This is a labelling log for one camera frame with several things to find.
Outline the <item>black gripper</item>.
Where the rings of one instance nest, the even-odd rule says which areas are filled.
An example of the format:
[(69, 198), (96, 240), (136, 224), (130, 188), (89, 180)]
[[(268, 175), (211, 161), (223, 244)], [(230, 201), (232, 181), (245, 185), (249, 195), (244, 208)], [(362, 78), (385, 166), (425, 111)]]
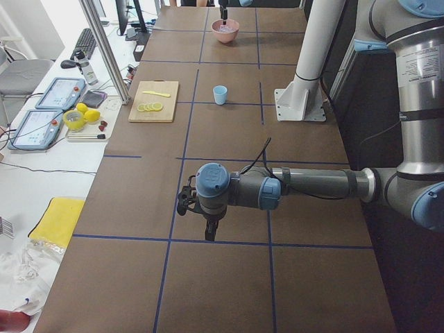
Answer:
[(203, 207), (203, 216), (207, 223), (205, 228), (205, 240), (214, 241), (216, 238), (216, 232), (219, 226), (219, 221), (225, 217), (226, 206), (222, 205), (216, 208)]
[(221, 19), (223, 22), (223, 25), (226, 25), (226, 22), (228, 20), (228, 4), (229, 0), (218, 0), (219, 7), (221, 8)]

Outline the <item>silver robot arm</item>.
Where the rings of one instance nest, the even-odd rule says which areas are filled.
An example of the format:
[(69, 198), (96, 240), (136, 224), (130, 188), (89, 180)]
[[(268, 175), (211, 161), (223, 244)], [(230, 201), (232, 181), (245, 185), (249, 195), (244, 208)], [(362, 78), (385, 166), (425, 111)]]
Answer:
[(203, 215), (206, 240), (214, 241), (228, 206), (274, 210), (288, 194), (377, 202), (428, 230), (443, 230), (443, 2), (359, 1), (354, 48), (395, 54), (402, 136), (395, 154), (401, 163), (360, 169), (370, 135), (362, 134), (357, 118), (344, 111), (339, 129), (350, 170), (251, 164), (229, 172), (221, 164), (205, 164), (183, 188), (177, 211)]

